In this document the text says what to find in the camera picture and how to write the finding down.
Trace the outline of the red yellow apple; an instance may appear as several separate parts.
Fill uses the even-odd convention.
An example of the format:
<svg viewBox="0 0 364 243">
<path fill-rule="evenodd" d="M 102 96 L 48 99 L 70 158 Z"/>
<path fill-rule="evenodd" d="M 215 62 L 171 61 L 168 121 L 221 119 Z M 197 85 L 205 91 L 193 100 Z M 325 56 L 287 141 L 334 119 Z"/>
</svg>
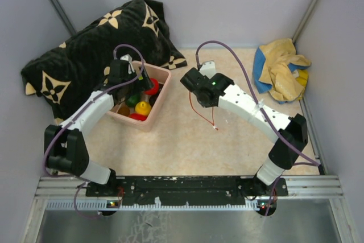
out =
<svg viewBox="0 0 364 243">
<path fill-rule="evenodd" d="M 144 93 L 148 96 L 153 96 L 159 92 L 159 82 L 154 78 L 150 78 L 150 81 L 152 83 L 152 88 L 144 91 Z"/>
</svg>

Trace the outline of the yellow lemon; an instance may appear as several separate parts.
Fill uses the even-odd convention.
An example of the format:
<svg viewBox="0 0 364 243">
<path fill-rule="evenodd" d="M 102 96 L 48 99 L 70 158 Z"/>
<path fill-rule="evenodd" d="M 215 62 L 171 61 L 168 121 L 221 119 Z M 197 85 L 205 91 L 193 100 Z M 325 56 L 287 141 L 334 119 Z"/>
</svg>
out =
<svg viewBox="0 0 364 243">
<path fill-rule="evenodd" d="M 147 101 L 140 101 L 135 106 L 136 114 L 148 116 L 152 110 L 152 106 Z"/>
</svg>

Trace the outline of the clear zip top bag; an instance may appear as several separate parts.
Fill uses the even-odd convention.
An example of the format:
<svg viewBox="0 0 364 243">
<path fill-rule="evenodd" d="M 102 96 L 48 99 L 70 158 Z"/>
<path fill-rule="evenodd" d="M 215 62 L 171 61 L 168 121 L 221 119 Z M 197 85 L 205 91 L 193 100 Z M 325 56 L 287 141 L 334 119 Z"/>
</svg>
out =
<svg viewBox="0 0 364 243">
<path fill-rule="evenodd" d="M 203 124 L 208 125 L 216 132 L 226 132 L 230 122 L 229 114 L 221 108 L 211 107 L 204 108 L 198 102 L 196 96 L 189 92 L 189 105 L 192 112 L 197 116 L 197 119 Z"/>
</svg>

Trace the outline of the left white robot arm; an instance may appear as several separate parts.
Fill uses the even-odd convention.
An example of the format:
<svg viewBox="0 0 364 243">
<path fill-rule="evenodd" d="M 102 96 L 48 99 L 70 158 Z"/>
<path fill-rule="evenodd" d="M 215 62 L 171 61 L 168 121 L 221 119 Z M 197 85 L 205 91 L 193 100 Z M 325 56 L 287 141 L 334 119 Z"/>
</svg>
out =
<svg viewBox="0 0 364 243">
<path fill-rule="evenodd" d="M 132 91 L 142 92 L 153 88 L 142 64 L 135 69 L 132 57 L 124 55 L 112 60 L 107 82 L 98 86 L 87 101 L 60 125 L 49 125 L 44 132 L 45 169 L 65 172 L 98 184 L 98 189 L 110 196 L 118 189 L 111 169 L 90 160 L 85 137 L 96 123 Z"/>
</svg>

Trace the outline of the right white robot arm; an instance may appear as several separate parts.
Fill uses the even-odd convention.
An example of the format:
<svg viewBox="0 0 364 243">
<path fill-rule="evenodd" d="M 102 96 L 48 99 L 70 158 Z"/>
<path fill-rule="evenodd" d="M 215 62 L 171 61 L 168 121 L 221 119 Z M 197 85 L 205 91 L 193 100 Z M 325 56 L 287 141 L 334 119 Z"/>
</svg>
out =
<svg viewBox="0 0 364 243">
<path fill-rule="evenodd" d="M 196 96 L 202 107 L 219 107 L 236 114 L 258 128 L 274 144 L 254 176 L 257 193 L 270 193 L 274 181 L 296 163 L 299 155 L 294 149 L 302 152 L 308 143 L 306 119 L 301 114 L 290 117 L 261 102 L 256 103 L 232 79 L 221 73 L 209 78 L 192 68 L 180 82 Z"/>
</svg>

